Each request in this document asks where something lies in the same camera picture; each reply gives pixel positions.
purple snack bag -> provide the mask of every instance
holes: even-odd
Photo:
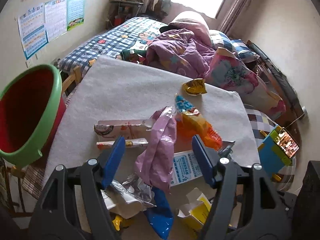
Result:
[[[135,162],[135,171],[143,182],[169,192],[172,178],[174,143],[177,138],[177,123],[173,107],[156,111],[151,119],[154,123],[147,149]]]

metal screw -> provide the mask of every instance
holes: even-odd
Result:
[[[57,167],[56,167],[56,171],[62,171],[63,170],[63,165],[62,164],[59,164]]]
[[[259,163],[255,163],[253,165],[253,168],[256,169],[257,171],[261,170],[262,169],[262,166],[259,164]]]
[[[229,159],[223,157],[223,158],[220,159],[220,162],[221,162],[222,164],[228,164],[228,163],[229,163]]]
[[[96,159],[90,159],[90,160],[88,160],[88,164],[89,165],[95,165],[95,164],[97,164],[97,160]]]

yellow wrapper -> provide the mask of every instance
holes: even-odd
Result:
[[[183,90],[191,95],[196,96],[200,94],[206,94],[205,90],[205,79],[204,78],[196,78],[182,85]]]

calendar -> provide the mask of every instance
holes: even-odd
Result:
[[[67,30],[83,24],[84,0],[67,0]]]
[[[46,2],[44,9],[45,26],[50,42],[67,32],[67,0]]]
[[[44,20],[43,3],[18,17],[21,43],[27,59],[48,43]]]

purple blanket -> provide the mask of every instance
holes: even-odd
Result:
[[[192,31],[171,30],[162,33],[149,45],[148,62],[159,60],[168,71],[190,78],[210,75],[215,50],[204,45]]]

